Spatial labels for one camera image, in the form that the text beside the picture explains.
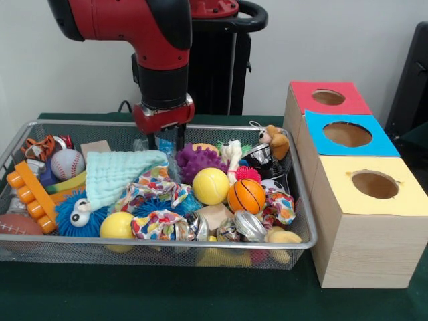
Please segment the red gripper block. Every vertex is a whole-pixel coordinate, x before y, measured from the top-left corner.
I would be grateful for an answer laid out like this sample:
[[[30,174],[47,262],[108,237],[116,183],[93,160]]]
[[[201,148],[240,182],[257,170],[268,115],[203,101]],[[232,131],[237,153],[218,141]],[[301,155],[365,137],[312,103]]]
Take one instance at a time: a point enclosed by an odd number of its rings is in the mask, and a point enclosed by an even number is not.
[[[143,103],[135,104],[132,116],[138,129],[147,136],[148,149],[157,150],[156,137],[154,134],[168,128],[177,127],[176,151],[180,151],[185,145],[186,124],[195,115],[195,104],[190,96],[186,95],[184,104],[172,109],[154,110]]]

